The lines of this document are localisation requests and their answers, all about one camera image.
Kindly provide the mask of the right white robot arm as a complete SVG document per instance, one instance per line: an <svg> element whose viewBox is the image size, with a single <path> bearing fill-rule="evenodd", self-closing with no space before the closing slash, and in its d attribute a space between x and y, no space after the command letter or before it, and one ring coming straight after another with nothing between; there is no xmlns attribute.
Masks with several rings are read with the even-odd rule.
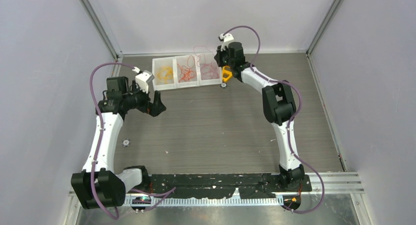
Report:
<svg viewBox="0 0 416 225"><path fill-rule="evenodd" d="M280 187L294 190L304 178L305 170L294 135L293 120L298 109L291 85L286 80L271 79L249 63L240 42L218 46L214 59L220 67L230 67L233 77L261 93L264 117L271 123L278 142Z"/></svg>

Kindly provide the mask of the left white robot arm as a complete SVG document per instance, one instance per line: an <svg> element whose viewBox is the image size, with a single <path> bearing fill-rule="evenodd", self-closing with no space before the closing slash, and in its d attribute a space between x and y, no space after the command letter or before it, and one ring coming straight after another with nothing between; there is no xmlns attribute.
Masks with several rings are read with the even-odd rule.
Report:
<svg viewBox="0 0 416 225"><path fill-rule="evenodd" d="M121 206L131 189L144 193L150 188L145 166L126 167L116 175L114 155L128 111L136 109L156 117L166 110L159 91L155 91L153 99L149 97L153 79L153 75L143 73L136 75L131 84L125 76L106 80L104 98L98 102L96 132L89 156L81 172L71 177L71 186L84 209Z"/></svg>

